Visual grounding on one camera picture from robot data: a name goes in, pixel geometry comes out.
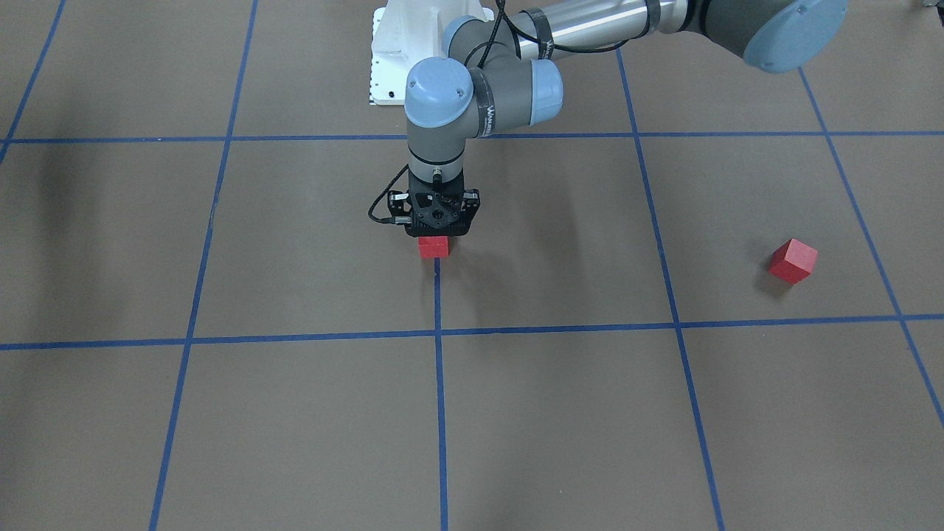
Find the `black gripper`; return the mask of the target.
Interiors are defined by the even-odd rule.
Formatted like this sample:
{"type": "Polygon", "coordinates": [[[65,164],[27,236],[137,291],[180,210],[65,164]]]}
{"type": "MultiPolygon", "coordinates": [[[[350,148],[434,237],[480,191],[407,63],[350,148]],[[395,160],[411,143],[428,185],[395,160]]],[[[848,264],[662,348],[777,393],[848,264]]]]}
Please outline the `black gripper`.
{"type": "Polygon", "coordinates": [[[406,233],[412,237],[467,235],[481,207],[479,191],[466,190],[462,177],[441,184],[411,177],[408,196],[410,224],[406,233]]]}

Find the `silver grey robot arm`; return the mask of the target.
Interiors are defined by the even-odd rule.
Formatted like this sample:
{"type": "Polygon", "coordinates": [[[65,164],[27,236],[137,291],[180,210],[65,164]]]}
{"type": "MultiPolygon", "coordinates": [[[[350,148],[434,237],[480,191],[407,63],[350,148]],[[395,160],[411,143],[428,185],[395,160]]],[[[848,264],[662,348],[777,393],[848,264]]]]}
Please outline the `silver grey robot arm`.
{"type": "Polygon", "coordinates": [[[833,40],[846,1],[566,1],[493,21],[449,21],[439,57],[406,75],[410,158],[403,192],[388,185],[381,224],[412,237],[468,233],[481,205],[463,184],[466,142],[537,125],[563,107],[559,57],[616,51],[654,33],[693,32],[770,74],[797,69],[833,40]]]}

